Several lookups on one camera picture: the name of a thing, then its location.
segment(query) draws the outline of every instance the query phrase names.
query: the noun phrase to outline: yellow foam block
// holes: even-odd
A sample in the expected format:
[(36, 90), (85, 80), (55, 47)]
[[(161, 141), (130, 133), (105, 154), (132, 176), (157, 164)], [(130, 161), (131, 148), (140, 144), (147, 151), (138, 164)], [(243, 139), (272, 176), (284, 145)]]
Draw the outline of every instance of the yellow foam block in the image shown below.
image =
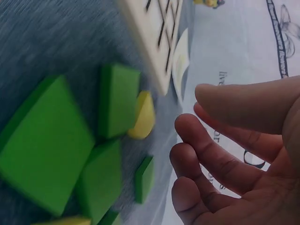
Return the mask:
[(33, 224), (33, 225), (90, 225), (90, 219), (81, 217), (65, 218), (61, 220), (55, 220), (52, 222)]
[(218, 7), (218, 0), (194, 0), (195, 4), (204, 4), (208, 7)]
[(149, 91), (141, 91), (137, 97), (135, 114), (135, 127), (128, 130), (128, 135), (134, 139), (144, 139), (150, 134), (155, 124), (153, 99)]

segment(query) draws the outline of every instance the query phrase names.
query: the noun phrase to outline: drawing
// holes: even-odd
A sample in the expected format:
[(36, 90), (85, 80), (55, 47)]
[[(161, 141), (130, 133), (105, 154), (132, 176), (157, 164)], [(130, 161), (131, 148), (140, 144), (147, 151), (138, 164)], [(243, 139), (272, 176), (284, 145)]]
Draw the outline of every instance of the drawing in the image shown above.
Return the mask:
[(286, 57), (290, 58), (295, 54), (296, 51), (292, 37), (300, 40), (300, 26), (291, 22), (289, 11), (284, 4), (281, 6), (280, 28), (283, 40), (285, 42)]

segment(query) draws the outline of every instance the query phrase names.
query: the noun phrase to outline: palm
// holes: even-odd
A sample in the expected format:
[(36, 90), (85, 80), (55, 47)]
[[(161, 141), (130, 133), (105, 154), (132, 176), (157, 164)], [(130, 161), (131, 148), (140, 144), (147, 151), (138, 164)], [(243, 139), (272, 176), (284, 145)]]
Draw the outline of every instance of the palm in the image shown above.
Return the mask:
[[(232, 104), (226, 94), (215, 95), (214, 98), (222, 96), (222, 103)], [(179, 177), (172, 189), (173, 204), (184, 224), (300, 224), (300, 170), (299, 163), (295, 164), (300, 161), (300, 153), (292, 151), (295, 157), (290, 157), (292, 147), (300, 147), (300, 142), (297, 142), (298, 136), (300, 136), (300, 124), (298, 127), (293, 121), (295, 114), (292, 114), (290, 118), (289, 114), (285, 114), (286, 118), (284, 119), (287, 122), (278, 127), (275, 123), (263, 120), (256, 124), (245, 120), (245, 125), (245, 123), (241, 123), (245, 119), (243, 115), (240, 115), (242, 110), (235, 115), (235, 118), (232, 115), (233, 112), (229, 112), (224, 106), (212, 106), (211, 104), (207, 106), (205, 102), (201, 102), (201, 104), (206, 107), (205, 109), (210, 112), (210, 115), (213, 114), (213, 117), (217, 119), (213, 119), (199, 104), (196, 104), (194, 111), (201, 120), (251, 153), (269, 162), (271, 166), (268, 171), (264, 172), (244, 164), (214, 143), (195, 116), (191, 114), (179, 116), (175, 122), (175, 128), (183, 143), (172, 148), (170, 159)], [(264, 107), (269, 110), (267, 104), (259, 105), (259, 110), (263, 112), (262, 108)], [(220, 108), (222, 112), (230, 113), (230, 115), (219, 116), (214, 113), (214, 110), (220, 111)], [(300, 98), (296, 101), (296, 109), (295, 112), (299, 112)], [(299, 131), (298, 135), (293, 135), (295, 129)], [(219, 193), (203, 175), (199, 163), (222, 185), (239, 194), (241, 198), (233, 198)]]

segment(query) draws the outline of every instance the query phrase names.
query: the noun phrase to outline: green block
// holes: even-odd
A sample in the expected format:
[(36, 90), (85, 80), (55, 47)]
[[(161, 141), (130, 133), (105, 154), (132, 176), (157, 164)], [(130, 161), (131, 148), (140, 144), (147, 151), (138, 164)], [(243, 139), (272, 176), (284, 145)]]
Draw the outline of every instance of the green block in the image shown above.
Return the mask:
[(135, 126), (135, 104), (140, 72), (121, 65), (101, 69), (99, 135), (111, 138)]
[(93, 145), (63, 77), (47, 78), (0, 134), (0, 173), (29, 199), (60, 216)]
[(135, 200), (143, 204), (154, 185), (153, 157), (146, 157), (135, 172)]
[(121, 218), (117, 212), (109, 210), (100, 221), (99, 225), (121, 225)]
[(122, 190), (120, 142), (96, 147), (82, 171), (77, 194), (83, 214), (96, 225)]

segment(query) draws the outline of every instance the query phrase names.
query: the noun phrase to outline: finger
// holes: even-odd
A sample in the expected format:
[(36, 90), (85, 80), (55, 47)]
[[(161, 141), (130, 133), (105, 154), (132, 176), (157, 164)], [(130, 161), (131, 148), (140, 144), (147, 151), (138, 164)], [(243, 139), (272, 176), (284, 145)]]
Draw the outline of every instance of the finger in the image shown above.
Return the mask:
[(178, 178), (172, 188), (172, 201), (175, 211), (185, 225), (197, 220), (202, 223), (212, 217), (212, 213), (201, 200), (196, 184), (189, 178)]
[(252, 130), (231, 127), (211, 118), (204, 109), (196, 103), (196, 115), (211, 128), (230, 138), (241, 147), (257, 157), (272, 163), (283, 147), (281, 135), (269, 135)]
[(178, 177), (187, 177), (195, 182), (201, 199), (211, 212), (217, 212), (237, 202), (236, 198), (220, 194), (204, 176), (195, 150), (189, 144), (175, 145), (171, 150), (170, 160)]
[(198, 103), (213, 118), (240, 128), (281, 134), (285, 117), (300, 96), (300, 77), (251, 85), (198, 85)]
[(191, 114), (176, 119), (175, 128), (196, 151), (199, 162), (225, 187), (242, 195), (252, 190), (263, 171), (242, 163), (216, 144), (200, 121)]
[(272, 177), (283, 177), (286, 179), (297, 178), (297, 173), (284, 147), (280, 150), (277, 158), (268, 168), (267, 174)]

